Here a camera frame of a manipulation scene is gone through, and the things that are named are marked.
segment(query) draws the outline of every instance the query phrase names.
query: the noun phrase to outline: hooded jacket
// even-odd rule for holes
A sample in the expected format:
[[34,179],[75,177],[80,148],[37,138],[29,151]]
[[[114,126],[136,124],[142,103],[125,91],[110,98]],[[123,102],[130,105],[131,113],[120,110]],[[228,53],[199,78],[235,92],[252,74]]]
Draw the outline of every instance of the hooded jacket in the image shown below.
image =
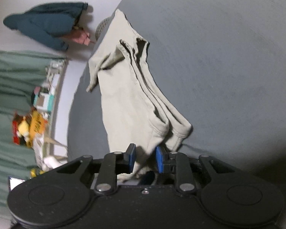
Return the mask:
[[12,14],[3,24],[12,30],[58,51],[66,51],[69,45],[59,37],[71,32],[87,3],[47,3],[36,6],[23,14]]

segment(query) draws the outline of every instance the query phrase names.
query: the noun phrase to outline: jacket sleeve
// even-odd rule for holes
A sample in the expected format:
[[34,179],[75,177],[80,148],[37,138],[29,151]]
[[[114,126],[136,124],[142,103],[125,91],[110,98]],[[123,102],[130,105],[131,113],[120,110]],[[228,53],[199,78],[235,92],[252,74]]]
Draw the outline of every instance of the jacket sleeve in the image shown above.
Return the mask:
[[28,12],[39,12],[39,13],[58,13],[72,8],[77,8],[76,10],[87,10],[88,3],[76,2],[76,3],[46,3],[33,7]]
[[55,38],[42,30],[40,27],[32,24],[30,21],[22,21],[18,24],[18,30],[24,35],[58,51],[67,51],[69,45],[62,39]]

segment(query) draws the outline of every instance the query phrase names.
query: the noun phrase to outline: beige garment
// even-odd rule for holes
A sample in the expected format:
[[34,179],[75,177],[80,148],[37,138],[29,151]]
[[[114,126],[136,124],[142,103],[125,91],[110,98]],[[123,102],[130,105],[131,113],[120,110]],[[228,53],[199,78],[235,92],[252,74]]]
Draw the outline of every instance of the beige garment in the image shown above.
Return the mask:
[[191,124],[156,86],[146,62],[147,46],[148,42],[117,10],[89,60],[91,80],[87,91],[99,82],[110,152],[124,152],[130,143],[137,146],[134,173],[120,175],[119,179],[137,174],[160,143],[175,151],[191,130]]

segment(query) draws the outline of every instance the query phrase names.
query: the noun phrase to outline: gray fabric surface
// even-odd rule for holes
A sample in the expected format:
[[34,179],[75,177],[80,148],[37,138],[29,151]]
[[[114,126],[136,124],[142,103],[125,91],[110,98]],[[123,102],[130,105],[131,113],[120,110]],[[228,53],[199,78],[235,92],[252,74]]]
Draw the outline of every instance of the gray fabric surface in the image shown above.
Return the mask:
[[[122,0],[118,8],[150,42],[158,87],[193,125],[181,151],[249,170],[286,198],[286,0]],[[89,78],[86,68],[70,112],[70,160],[108,152]]]

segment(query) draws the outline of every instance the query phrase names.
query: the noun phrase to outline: jacket hood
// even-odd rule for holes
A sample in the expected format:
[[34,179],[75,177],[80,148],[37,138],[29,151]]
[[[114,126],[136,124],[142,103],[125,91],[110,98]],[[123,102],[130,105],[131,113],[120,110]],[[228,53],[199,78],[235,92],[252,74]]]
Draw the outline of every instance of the jacket hood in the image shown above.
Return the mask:
[[21,14],[9,15],[3,20],[3,24],[12,30],[15,30],[18,28],[17,23],[20,21],[20,19]]

